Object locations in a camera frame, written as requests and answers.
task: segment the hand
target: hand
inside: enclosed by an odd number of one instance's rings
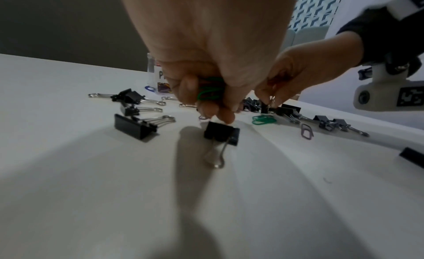
[[[199,78],[223,77],[221,101],[201,115],[234,121],[239,103],[269,73],[295,0],[123,0],[175,96],[195,104]]]
[[[290,47],[277,57],[255,94],[266,104],[275,96],[273,107],[277,107],[308,87],[337,78],[362,57],[363,43],[354,32]]]

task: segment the blue patterned fabric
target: blue patterned fabric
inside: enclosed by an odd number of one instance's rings
[[[329,26],[341,0],[297,0],[289,28]]]

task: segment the black sleeve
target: black sleeve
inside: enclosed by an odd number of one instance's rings
[[[424,53],[424,10],[401,21],[387,8],[366,10],[344,25],[338,32],[353,31],[360,35],[364,56],[360,64],[383,62],[387,55],[394,64],[406,64]]]

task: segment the green paper clip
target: green paper clip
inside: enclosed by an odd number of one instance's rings
[[[265,125],[265,124],[271,124],[276,122],[277,120],[271,115],[260,115],[260,116],[254,116],[252,118],[253,125]]]
[[[199,101],[219,100],[222,98],[225,90],[225,82],[221,77],[210,77],[205,80],[210,81],[210,85],[199,87],[197,99]]]

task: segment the white table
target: white table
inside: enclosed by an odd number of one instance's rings
[[[144,143],[113,128],[117,103],[87,97],[159,98],[146,81],[0,55],[0,258],[424,258],[424,169],[399,150],[342,132],[307,141],[242,113],[227,167],[207,170],[194,110],[169,102],[177,123]],[[377,142],[424,143],[420,130],[288,103]]]

